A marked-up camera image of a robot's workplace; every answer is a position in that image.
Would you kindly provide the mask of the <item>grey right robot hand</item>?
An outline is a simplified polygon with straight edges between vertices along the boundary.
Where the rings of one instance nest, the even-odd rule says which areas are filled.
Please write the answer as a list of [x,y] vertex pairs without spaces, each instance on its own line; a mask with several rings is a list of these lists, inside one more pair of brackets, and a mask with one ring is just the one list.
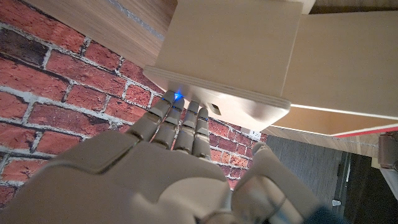
[[208,111],[166,92],[126,133],[106,131],[53,158],[2,223],[303,223],[321,208],[263,143],[235,187],[211,160]]

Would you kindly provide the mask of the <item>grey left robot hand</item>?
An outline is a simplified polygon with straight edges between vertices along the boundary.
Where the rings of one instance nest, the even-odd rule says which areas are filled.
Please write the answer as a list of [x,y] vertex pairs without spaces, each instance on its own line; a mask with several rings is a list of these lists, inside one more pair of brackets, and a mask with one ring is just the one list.
[[382,168],[397,171],[397,131],[379,136],[378,162]]

